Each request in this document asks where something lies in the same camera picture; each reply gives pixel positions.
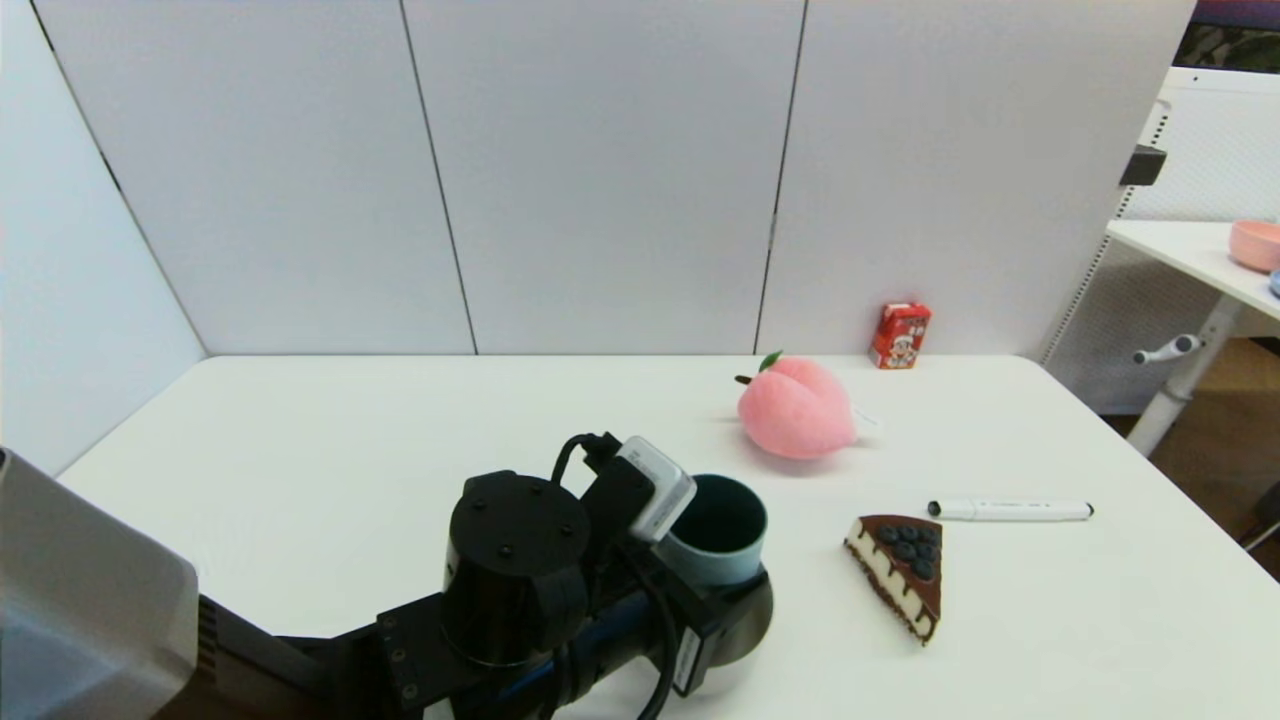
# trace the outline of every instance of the red juice box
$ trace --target red juice box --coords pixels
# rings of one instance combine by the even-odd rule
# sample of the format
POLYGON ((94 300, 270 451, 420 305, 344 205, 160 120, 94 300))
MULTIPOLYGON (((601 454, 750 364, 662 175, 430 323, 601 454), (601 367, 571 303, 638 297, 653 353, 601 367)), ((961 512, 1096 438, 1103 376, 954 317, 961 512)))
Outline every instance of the red juice box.
POLYGON ((906 370, 924 343, 924 328, 933 311, 922 302, 890 302, 872 340, 872 363, 882 370, 906 370))

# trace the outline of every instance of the plush peach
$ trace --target plush peach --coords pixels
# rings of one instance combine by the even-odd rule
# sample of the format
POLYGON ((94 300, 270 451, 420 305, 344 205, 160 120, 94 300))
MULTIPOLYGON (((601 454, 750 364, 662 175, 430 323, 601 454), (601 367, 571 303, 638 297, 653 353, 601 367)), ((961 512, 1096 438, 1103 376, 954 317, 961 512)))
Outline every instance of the plush peach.
POLYGON ((849 396, 826 368, 773 354, 746 382, 737 416, 755 445, 782 457, 820 457, 858 439, 849 396))

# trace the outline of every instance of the marker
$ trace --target marker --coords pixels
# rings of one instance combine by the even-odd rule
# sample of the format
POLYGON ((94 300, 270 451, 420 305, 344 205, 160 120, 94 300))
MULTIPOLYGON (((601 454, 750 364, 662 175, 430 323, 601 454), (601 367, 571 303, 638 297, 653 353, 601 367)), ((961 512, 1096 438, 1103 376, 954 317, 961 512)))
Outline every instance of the marker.
POLYGON ((1088 520, 1093 506, 1080 500, 931 500, 929 515, 940 520, 1057 523, 1088 520))

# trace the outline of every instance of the white table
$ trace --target white table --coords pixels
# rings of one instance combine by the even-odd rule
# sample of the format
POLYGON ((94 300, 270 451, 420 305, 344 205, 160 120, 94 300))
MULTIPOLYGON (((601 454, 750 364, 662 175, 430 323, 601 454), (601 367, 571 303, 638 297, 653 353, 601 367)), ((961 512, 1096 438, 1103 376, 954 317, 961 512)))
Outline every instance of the white table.
MULTIPOLYGON (((808 464, 742 434, 733 375, 758 359, 221 357, 61 479, 251 621, 332 635, 439 589, 465 478, 544 475, 579 432, 643 434, 759 492, 777 602, 764 643, 664 717, 1274 712, 1280 585, 1039 366, 822 360, 884 434, 808 464), (1097 515, 947 524, 943 618, 922 648, 840 541, 858 515, 945 495, 1083 498, 1097 515)), ((588 478, 575 461, 566 484, 588 478)), ((634 662, 557 717, 634 717, 655 678, 634 662)))
POLYGON ((1112 220, 1107 233, 1222 293, 1199 329, 1204 347, 1178 365, 1129 433, 1129 442, 1151 455, 1231 337, 1240 309, 1248 305, 1280 319, 1280 299, 1267 287, 1266 274, 1238 265, 1228 255, 1231 223, 1112 220))

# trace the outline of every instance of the chocolate cake slice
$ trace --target chocolate cake slice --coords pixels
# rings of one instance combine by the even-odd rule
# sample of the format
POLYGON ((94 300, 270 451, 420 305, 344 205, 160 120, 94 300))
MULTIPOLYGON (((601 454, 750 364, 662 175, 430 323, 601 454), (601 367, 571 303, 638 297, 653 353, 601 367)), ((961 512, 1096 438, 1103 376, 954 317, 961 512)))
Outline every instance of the chocolate cake slice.
POLYGON ((901 515, 854 521, 845 547, 876 593, 928 644, 942 619, 942 525, 901 515))

